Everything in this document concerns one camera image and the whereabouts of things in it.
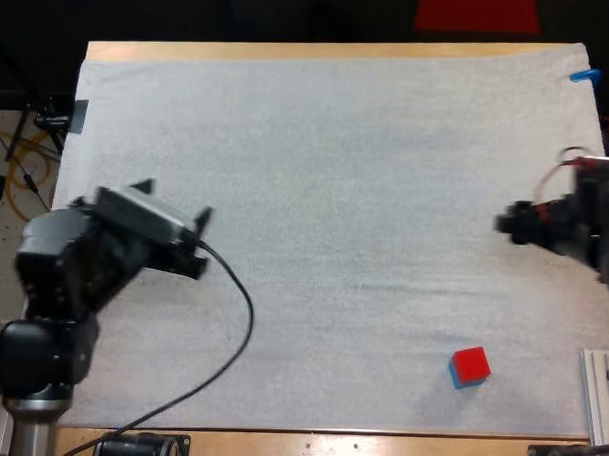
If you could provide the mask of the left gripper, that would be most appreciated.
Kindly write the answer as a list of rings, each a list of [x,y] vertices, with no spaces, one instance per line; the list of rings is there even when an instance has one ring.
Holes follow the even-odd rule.
[[[137,195],[151,196],[153,179],[130,185]],[[143,268],[198,279],[207,260],[197,247],[210,224],[213,208],[201,209],[190,218],[176,209],[148,201],[97,200],[87,205],[97,222],[96,274],[133,278]]]

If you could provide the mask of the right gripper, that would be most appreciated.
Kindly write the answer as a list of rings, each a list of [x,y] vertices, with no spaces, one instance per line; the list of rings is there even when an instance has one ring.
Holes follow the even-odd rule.
[[[519,246],[536,245],[581,263],[592,262],[592,239],[573,194],[541,204],[518,200],[496,216],[495,229]]]

